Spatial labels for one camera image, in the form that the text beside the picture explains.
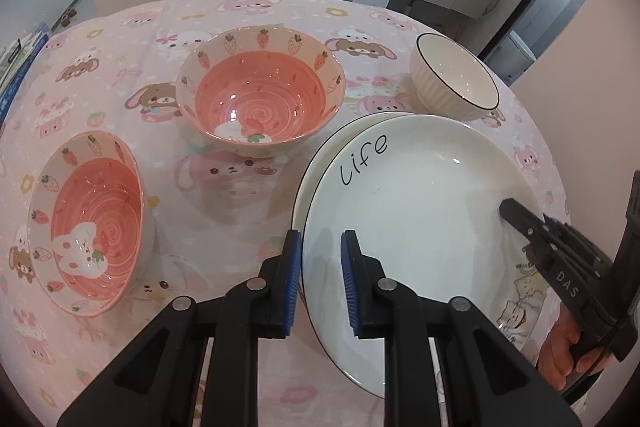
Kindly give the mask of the right hand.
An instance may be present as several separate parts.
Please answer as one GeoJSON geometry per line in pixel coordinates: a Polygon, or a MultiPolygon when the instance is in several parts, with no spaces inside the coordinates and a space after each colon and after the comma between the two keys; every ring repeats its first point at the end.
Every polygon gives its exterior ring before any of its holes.
{"type": "Polygon", "coordinates": [[[575,362],[570,347],[578,343],[581,333],[573,315],[566,306],[561,305],[559,317],[541,346],[537,362],[539,374],[556,391],[566,387],[567,378],[573,373],[598,373],[612,359],[611,353],[600,347],[592,349],[575,362]]]}

